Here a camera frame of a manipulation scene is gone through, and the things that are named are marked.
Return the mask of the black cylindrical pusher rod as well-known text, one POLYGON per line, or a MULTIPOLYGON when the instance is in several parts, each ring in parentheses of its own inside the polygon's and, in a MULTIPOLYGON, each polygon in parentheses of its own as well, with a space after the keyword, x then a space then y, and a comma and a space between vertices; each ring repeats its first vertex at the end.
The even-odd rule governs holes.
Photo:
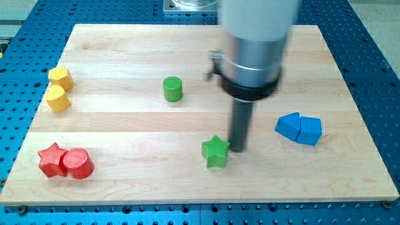
POLYGON ((246 140, 252 113, 252 101, 234 99, 229 128, 230 149, 234 152, 241 152, 246 148, 246 140))

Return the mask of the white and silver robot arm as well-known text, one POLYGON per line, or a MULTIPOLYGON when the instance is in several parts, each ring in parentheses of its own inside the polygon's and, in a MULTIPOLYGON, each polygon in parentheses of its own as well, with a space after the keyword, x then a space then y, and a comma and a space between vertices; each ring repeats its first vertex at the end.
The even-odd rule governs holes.
POLYGON ((209 76, 233 98, 230 149, 246 148, 255 101, 272 95, 281 79, 282 60, 300 0, 222 0, 221 48, 212 52, 209 76))

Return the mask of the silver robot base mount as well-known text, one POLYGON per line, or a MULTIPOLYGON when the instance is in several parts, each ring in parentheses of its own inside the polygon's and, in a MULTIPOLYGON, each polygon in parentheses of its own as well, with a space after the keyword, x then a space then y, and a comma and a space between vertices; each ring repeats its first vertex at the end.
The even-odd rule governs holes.
POLYGON ((217 11, 219 0, 163 0, 163 11, 217 11))

